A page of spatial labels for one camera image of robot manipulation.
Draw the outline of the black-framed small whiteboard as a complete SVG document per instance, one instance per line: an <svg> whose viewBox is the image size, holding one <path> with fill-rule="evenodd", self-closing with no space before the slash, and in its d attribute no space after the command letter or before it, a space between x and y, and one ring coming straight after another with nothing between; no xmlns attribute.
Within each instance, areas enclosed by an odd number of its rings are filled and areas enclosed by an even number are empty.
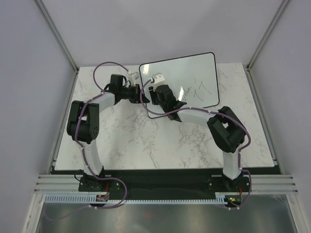
<svg viewBox="0 0 311 233"><path fill-rule="evenodd" d="M220 103L215 55L212 52L167 59L139 66L141 84L154 75L164 77L182 106L209 108Z"/></svg>

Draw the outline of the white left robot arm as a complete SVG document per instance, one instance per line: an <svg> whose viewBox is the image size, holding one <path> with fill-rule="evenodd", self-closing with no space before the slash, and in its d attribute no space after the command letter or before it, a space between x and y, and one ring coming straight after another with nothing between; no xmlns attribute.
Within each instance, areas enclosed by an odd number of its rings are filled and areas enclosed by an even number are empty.
<svg viewBox="0 0 311 233"><path fill-rule="evenodd" d="M106 187L106 179L100 176L104 167L100 161L97 137L100 132L100 113L121 100L130 103L149 103L142 94L139 84L126 86L126 77L112 74L110 83L97 96L83 102L74 100L71 103L67 123L67 134L72 137L80 147L84 173L92 176L89 185L95 191L102 191Z"/></svg>

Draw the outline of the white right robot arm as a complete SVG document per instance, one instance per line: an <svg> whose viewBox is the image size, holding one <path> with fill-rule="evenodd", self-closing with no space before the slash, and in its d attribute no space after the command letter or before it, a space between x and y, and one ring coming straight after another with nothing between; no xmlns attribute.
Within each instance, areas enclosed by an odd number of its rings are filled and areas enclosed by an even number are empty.
<svg viewBox="0 0 311 233"><path fill-rule="evenodd" d="M241 146L248 135L246 128L231 110L224 106L217 112L190 107L175 98L167 84L149 87L152 104L158 105L170 120L208 127L217 147L223 152L223 188L234 191L240 186Z"/></svg>

